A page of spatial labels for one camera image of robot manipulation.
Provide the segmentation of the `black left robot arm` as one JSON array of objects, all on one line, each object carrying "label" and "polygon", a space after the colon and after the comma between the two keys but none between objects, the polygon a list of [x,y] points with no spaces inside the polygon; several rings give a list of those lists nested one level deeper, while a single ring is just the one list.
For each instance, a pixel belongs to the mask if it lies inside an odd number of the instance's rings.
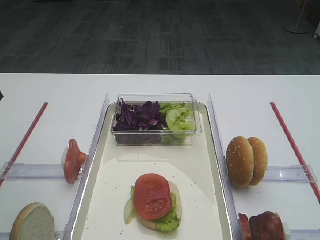
[{"label": "black left robot arm", "polygon": [[4,98],[3,93],[0,91],[0,101]]}]

